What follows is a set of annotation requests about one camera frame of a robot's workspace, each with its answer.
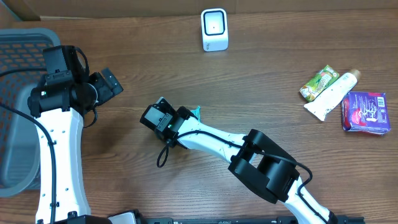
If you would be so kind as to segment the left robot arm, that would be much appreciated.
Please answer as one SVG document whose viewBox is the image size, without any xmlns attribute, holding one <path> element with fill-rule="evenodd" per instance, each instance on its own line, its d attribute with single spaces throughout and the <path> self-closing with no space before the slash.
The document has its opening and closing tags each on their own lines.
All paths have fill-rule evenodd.
<svg viewBox="0 0 398 224">
<path fill-rule="evenodd" d="M 43 51 L 47 73 L 27 103 L 40 146 L 40 199 L 36 223 L 86 221 L 81 164 L 85 115 L 123 92 L 110 69 L 91 73 L 83 51 L 59 45 Z"/>
</svg>

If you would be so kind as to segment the white tube gold cap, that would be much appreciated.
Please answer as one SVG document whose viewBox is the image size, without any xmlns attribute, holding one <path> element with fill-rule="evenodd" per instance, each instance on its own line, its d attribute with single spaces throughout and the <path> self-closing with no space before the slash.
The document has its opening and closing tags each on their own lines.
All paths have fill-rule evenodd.
<svg viewBox="0 0 398 224">
<path fill-rule="evenodd" d="M 356 69 L 344 73 L 312 102 L 305 104 L 303 107 L 320 121 L 324 121 L 327 114 L 340 104 L 360 78 L 361 72 Z"/>
</svg>

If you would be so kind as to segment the green drink carton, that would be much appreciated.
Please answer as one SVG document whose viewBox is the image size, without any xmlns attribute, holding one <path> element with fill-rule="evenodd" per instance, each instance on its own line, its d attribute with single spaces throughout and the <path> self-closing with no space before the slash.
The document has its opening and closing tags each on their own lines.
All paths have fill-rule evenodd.
<svg viewBox="0 0 398 224">
<path fill-rule="evenodd" d="M 300 94 L 308 101 L 313 101 L 323 90 L 333 84 L 340 74 L 326 65 L 300 89 Z"/>
</svg>

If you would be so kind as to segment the purple snack package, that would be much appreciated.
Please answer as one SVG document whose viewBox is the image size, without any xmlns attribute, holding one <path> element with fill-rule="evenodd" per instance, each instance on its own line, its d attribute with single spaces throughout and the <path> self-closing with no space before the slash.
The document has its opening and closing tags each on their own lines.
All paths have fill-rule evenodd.
<svg viewBox="0 0 398 224">
<path fill-rule="evenodd" d="M 384 135 L 391 130 L 385 93 L 350 91 L 341 113 L 344 131 Z"/>
</svg>

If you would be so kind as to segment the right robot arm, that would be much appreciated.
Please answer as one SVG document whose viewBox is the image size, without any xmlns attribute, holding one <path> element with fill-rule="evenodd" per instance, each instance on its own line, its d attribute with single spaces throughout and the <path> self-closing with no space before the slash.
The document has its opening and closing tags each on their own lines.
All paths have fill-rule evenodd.
<svg viewBox="0 0 398 224">
<path fill-rule="evenodd" d="M 149 105 L 140 122 L 165 142 L 157 159 L 163 167 L 175 146 L 207 152 L 226 161 L 228 170 L 252 193 L 270 202 L 282 202 L 298 223 L 338 223 L 335 214 L 320 205 L 305 186 L 312 180 L 300 177 L 297 162 L 263 132 L 233 134 L 203 124 L 185 107 L 175 110 L 161 101 Z"/>
</svg>

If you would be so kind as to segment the teal snack pouch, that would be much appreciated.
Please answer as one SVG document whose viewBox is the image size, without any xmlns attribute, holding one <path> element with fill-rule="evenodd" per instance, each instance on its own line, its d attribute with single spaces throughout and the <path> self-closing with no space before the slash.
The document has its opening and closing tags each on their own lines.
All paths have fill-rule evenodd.
<svg viewBox="0 0 398 224">
<path fill-rule="evenodd" d="M 201 122 L 201 108 L 197 106 L 194 110 L 191 110 L 192 114 Z"/>
</svg>

